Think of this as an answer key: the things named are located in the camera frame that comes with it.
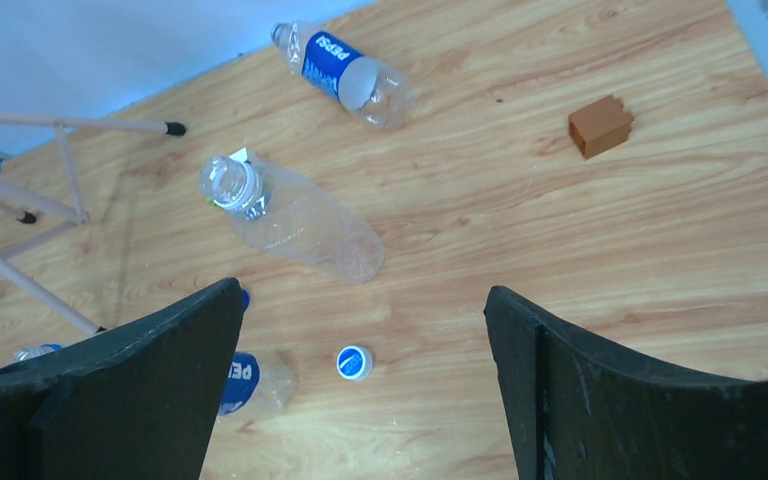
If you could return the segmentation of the white bottle cap blue inside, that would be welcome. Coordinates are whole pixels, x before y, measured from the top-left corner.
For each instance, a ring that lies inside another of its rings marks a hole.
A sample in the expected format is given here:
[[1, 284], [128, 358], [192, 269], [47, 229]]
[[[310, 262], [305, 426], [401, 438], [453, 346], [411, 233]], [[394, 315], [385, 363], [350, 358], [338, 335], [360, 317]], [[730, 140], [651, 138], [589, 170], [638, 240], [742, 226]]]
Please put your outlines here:
[[359, 345], [347, 345], [336, 356], [336, 370], [345, 380], [359, 382], [369, 376], [373, 369], [372, 353]]

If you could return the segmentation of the clear bottle blue cap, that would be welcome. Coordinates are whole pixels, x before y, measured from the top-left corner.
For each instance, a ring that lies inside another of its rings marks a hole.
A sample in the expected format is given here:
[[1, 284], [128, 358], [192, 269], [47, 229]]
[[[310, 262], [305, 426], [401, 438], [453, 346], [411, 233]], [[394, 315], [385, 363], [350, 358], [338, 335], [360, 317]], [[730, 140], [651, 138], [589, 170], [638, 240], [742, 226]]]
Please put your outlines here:
[[296, 374], [278, 353], [232, 353], [188, 343], [149, 353], [116, 372], [95, 372], [87, 387], [74, 391], [128, 410], [164, 410], [175, 417], [240, 414], [257, 421], [283, 413], [295, 389]]

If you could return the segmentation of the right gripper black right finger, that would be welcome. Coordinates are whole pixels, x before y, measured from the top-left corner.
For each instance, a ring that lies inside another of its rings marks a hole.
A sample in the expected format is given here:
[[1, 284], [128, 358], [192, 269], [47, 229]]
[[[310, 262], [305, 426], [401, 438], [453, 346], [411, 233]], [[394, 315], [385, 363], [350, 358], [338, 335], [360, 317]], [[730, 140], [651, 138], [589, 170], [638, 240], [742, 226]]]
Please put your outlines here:
[[768, 380], [666, 362], [504, 286], [484, 309], [522, 479], [768, 479]]

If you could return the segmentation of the clear bottle white cap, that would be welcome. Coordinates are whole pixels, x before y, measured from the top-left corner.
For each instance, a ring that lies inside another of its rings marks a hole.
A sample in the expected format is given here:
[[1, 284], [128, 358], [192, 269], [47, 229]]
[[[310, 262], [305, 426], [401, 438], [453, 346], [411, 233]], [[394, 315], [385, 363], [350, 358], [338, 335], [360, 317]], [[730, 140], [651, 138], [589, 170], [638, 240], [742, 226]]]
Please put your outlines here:
[[300, 173], [247, 153], [256, 186], [245, 205], [225, 210], [202, 193], [224, 212], [243, 243], [350, 285], [378, 274], [385, 246], [367, 221]]

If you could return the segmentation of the clear Pepsi bottle blue label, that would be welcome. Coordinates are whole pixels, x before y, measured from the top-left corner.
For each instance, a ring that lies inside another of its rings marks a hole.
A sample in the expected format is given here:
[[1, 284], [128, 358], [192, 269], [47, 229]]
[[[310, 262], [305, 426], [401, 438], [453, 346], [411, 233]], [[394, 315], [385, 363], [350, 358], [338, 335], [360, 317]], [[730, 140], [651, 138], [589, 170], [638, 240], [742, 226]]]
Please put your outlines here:
[[414, 100], [407, 79], [391, 65], [368, 56], [320, 24], [276, 24], [270, 34], [291, 73], [377, 129], [404, 126]]

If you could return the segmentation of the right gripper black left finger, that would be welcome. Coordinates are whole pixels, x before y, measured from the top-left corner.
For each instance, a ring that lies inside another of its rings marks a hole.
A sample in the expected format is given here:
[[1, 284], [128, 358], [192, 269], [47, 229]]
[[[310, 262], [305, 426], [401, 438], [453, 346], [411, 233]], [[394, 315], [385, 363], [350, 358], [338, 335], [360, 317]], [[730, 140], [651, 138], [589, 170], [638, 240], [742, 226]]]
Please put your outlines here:
[[196, 479], [247, 307], [222, 279], [0, 368], [0, 479]]

